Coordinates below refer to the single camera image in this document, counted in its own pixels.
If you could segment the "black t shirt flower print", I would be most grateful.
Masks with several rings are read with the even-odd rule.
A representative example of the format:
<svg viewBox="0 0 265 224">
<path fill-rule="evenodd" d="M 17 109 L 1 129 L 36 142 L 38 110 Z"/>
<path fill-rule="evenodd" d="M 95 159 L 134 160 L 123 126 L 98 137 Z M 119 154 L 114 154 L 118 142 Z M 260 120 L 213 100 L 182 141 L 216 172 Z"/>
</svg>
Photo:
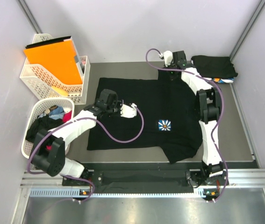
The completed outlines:
<svg viewBox="0 0 265 224">
<path fill-rule="evenodd" d="M 202 132 L 194 112 L 195 94 L 180 78 L 171 81 L 165 71 L 158 73 L 157 80 L 102 77 L 97 98 L 104 89 L 115 91 L 126 104 L 136 104 L 143 115 L 131 119 L 102 117 L 100 121 L 109 133 L 118 140 L 141 135 L 121 144 L 96 125 L 89 132 L 88 151 L 160 147 L 171 164 L 197 154 Z"/>
</svg>

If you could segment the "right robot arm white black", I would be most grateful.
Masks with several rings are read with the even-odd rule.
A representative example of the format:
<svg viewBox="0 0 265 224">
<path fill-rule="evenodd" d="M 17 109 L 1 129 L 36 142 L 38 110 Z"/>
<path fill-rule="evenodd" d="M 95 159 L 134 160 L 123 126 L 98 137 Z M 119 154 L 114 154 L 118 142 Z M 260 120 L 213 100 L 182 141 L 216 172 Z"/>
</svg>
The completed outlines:
<svg viewBox="0 0 265 224">
<path fill-rule="evenodd" d="M 202 131 L 203 158 L 199 173 L 187 172 L 190 186 L 199 187 L 202 183 L 213 184 L 223 174 L 224 163 L 218 147 L 218 126 L 222 113 L 222 92 L 211 81 L 203 78 L 184 51 L 165 51 L 161 57 L 165 68 L 170 69 L 170 77 L 180 77 L 194 92 L 195 114 Z"/>
</svg>

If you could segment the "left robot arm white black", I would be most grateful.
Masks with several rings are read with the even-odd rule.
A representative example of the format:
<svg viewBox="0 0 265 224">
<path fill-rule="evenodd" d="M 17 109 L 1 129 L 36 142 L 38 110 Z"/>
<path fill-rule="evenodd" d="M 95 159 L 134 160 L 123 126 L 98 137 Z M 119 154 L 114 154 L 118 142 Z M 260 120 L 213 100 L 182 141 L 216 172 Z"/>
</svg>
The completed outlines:
<svg viewBox="0 0 265 224">
<path fill-rule="evenodd" d="M 121 114 L 123 106 L 115 91 L 104 89 L 92 105 L 85 107 L 69 121 L 50 131 L 39 131 L 29 156 L 28 170 L 30 165 L 34 165 L 51 177 L 71 176 L 78 185 L 86 184 L 89 174 L 84 165 L 66 158 L 65 150 L 72 141 L 94 128 L 99 117 Z"/>
</svg>

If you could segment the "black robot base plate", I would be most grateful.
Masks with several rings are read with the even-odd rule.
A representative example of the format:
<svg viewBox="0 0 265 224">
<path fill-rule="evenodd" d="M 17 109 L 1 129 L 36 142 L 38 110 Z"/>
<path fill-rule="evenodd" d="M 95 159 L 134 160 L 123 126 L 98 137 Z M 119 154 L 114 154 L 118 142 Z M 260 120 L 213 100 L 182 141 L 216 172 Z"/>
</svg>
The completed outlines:
<svg viewBox="0 0 265 224">
<path fill-rule="evenodd" d="M 92 182 L 98 194 L 150 194 L 150 193 L 192 193 L 187 172 L 199 173 L 201 162 L 190 163 L 86 163 L 79 180 L 62 179 L 63 186 L 82 187 Z M 200 186 L 224 186 L 227 180 L 224 171 L 216 181 Z"/>
</svg>

